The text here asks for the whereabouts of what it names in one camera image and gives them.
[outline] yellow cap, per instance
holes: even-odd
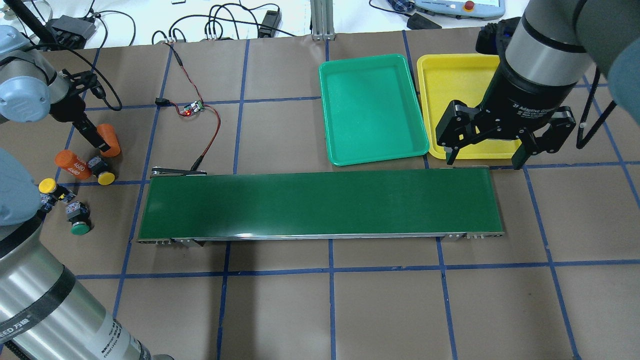
[[[116,175],[114,175],[112,172],[103,172],[100,175],[98,175],[98,183],[100,185],[109,185],[113,181],[115,181],[115,179],[116,179]]]
[[[51,193],[55,189],[56,181],[50,177],[44,179],[40,182],[40,185],[38,185],[38,190],[40,190],[41,193]]]

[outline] black pole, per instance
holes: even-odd
[[[22,20],[26,26],[40,39],[41,44],[57,44],[56,38],[47,30],[40,20],[24,5],[22,0],[4,0],[11,10]]]

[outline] green conveyor belt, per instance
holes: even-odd
[[[168,176],[138,241],[499,236],[488,168]]]

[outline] orange cylinder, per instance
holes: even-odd
[[[71,150],[62,150],[56,155],[56,165],[80,180],[88,179],[92,173],[84,161]]]
[[[103,156],[107,158],[112,158],[114,156],[118,156],[120,154],[120,144],[118,143],[118,137],[116,136],[116,131],[110,124],[100,124],[97,126],[98,134],[102,136],[107,145],[111,148],[107,151],[101,151]]]

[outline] yellow tray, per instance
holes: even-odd
[[[498,56],[482,54],[424,55],[418,59],[420,102],[431,155],[446,157],[436,141],[436,125],[447,105],[453,99],[470,107],[478,105],[499,62]],[[463,148],[458,159],[510,159],[519,146],[520,140],[485,140]]]

